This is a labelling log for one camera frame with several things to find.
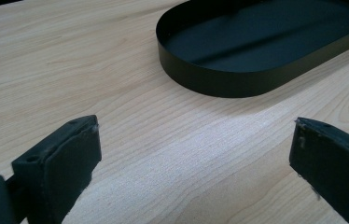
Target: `wooden table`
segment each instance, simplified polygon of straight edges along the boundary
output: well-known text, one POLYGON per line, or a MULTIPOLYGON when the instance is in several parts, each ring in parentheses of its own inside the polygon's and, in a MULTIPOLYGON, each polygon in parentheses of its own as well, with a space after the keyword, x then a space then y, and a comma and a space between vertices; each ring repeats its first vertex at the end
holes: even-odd
POLYGON ((297 117, 349 132, 349 51, 264 95, 201 95, 158 58, 156 23, 181 2, 0 6, 0 175, 96 114, 103 160, 64 223, 343 223, 288 155, 297 117))

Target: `table surface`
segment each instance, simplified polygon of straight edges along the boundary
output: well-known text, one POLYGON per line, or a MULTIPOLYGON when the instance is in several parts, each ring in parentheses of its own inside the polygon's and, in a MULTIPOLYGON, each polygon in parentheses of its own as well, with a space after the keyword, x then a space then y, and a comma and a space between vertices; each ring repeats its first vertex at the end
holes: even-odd
POLYGON ((349 50, 257 97, 205 96, 159 61, 155 26, 181 2, 0 6, 0 175, 96 114, 103 160, 63 223, 343 223, 288 155, 297 117, 349 133, 349 50))

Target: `black oval tray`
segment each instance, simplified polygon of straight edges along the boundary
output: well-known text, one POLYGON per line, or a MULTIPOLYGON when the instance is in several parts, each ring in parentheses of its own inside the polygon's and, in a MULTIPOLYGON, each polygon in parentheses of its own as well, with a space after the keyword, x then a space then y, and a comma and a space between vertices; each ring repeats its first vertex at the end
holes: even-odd
POLYGON ((271 91, 349 50, 349 1, 187 1, 157 24, 161 65, 219 97, 271 91))

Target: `black metal tray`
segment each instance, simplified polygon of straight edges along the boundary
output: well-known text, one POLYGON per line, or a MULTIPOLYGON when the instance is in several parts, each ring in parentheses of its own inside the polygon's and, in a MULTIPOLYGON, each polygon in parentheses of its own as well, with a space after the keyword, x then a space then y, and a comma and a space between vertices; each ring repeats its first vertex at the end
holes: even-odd
POLYGON ((191 0, 162 15, 157 38, 180 85, 255 96, 349 50, 349 0, 191 0))

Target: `light wood surface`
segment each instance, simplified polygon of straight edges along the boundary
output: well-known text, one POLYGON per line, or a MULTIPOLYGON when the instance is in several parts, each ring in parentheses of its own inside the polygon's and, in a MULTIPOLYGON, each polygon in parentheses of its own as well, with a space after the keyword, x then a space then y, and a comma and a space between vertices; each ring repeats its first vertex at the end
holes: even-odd
POLYGON ((349 132, 349 51, 264 95, 201 95, 158 58, 156 23, 181 2, 0 6, 0 175, 96 114, 103 160, 64 223, 343 223, 288 155, 297 117, 349 132))

